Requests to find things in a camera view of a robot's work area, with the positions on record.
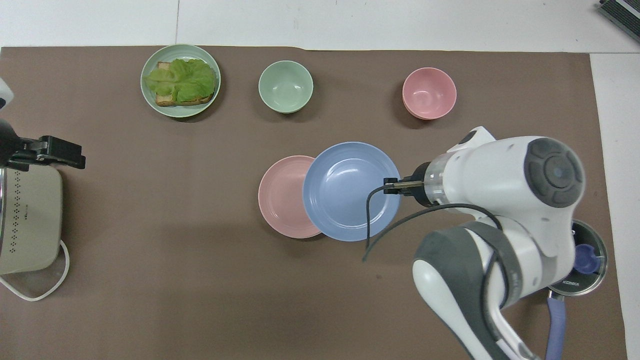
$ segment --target blue cap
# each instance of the blue cap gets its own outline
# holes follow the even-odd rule
[[[585,275],[593,274],[600,268],[600,259],[596,256],[593,246],[580,244],[575,247],[573,268]]]

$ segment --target white power cord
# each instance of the white power cord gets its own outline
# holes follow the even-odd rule
[[[46,298],[55,289],[57,289],[60,286],[60,284],[62,284],[62,282],[67,277],[67,273],[69,272],[69,251],[67,250],[67,246],[65,245],[65,242],[62,241],[62,239],[60,240],[60,246],[62,246],[62,251],[64,251],[64,253],[65,253],[65,270],[62,272],[62,276],[60,277],[60,280],[58,280],[58,282],[51,289],[49,289],[49,291],[47,291],[46,293],[42,294],[39,297],[28,297],[25,294],[23,294],[23,293],[19,292],[18,290],[16,290],[13,286],[9,285],[2,277],[0,277],[0,283],[2,283],[2,285],[5,285],[6,288],[11,290],[12,293],[18,295],[20,298],[22,298],[24,300],[27,300],[27,301],[32,301],[33,302],[33,301],[38,301],[38,300],[42,300],[42,299]]]

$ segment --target pink bowl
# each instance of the pink bowl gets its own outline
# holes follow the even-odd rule
[[[446,72],[423,67],[406,77],[402,101],[411,115],[431,120],[448,114],[456,103],[456,85]]]

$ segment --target plate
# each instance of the plate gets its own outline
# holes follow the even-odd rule
[[[367,196],[385,177],[400,178],[396,165],[368,143],[344,142],[314,160],[303,185],[305,211],[325,235],[340,241],[367,238]],[[371,236],[395,217],[400,196],[376,193],[371,198]]]
[[[302,184],[313,161],[304,155],[279,160],[264,173],[258,188],[262,216],[275,231],[290,238],[304,239],[320,233],[302,201]]]
[[[213,97],[211,98],[211,101],[206,104],[193,106],[158,106],[156,104],[156,93],[149,89],[143,78],[149,75],[152,70],[157,68],[159,61],[171,62],[175,59],[183,59],[186,61],[189,61],[189,59],[200,59],[209,65],[216,75],[216,87],[213,90]],[[142,68],[142,74],[140,74],[140,89],[142,90],[142,95],[145,97],[149,106],[157,112],[168,117],[181,118],[199,114],[208,108],[218,96],[218,92],[220,92],[221,80],[222,77],[220,76],[218,63],[216,63],[216,60],[214,60],[208,52],[195,45],[177,44],[163,47],[156,51],[149,60],[147,60],[145,66]]]

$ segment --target blue plate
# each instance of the blue plate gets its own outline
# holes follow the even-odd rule
[[[382,150],[362,142],[339,143],[311,164],[302,189],[311,222],[325,235],[341,241],[367,238],[367,196],[385,177],[400,175]],[[371,236],[395,217],[400,196],[376,193],[371,198]]]

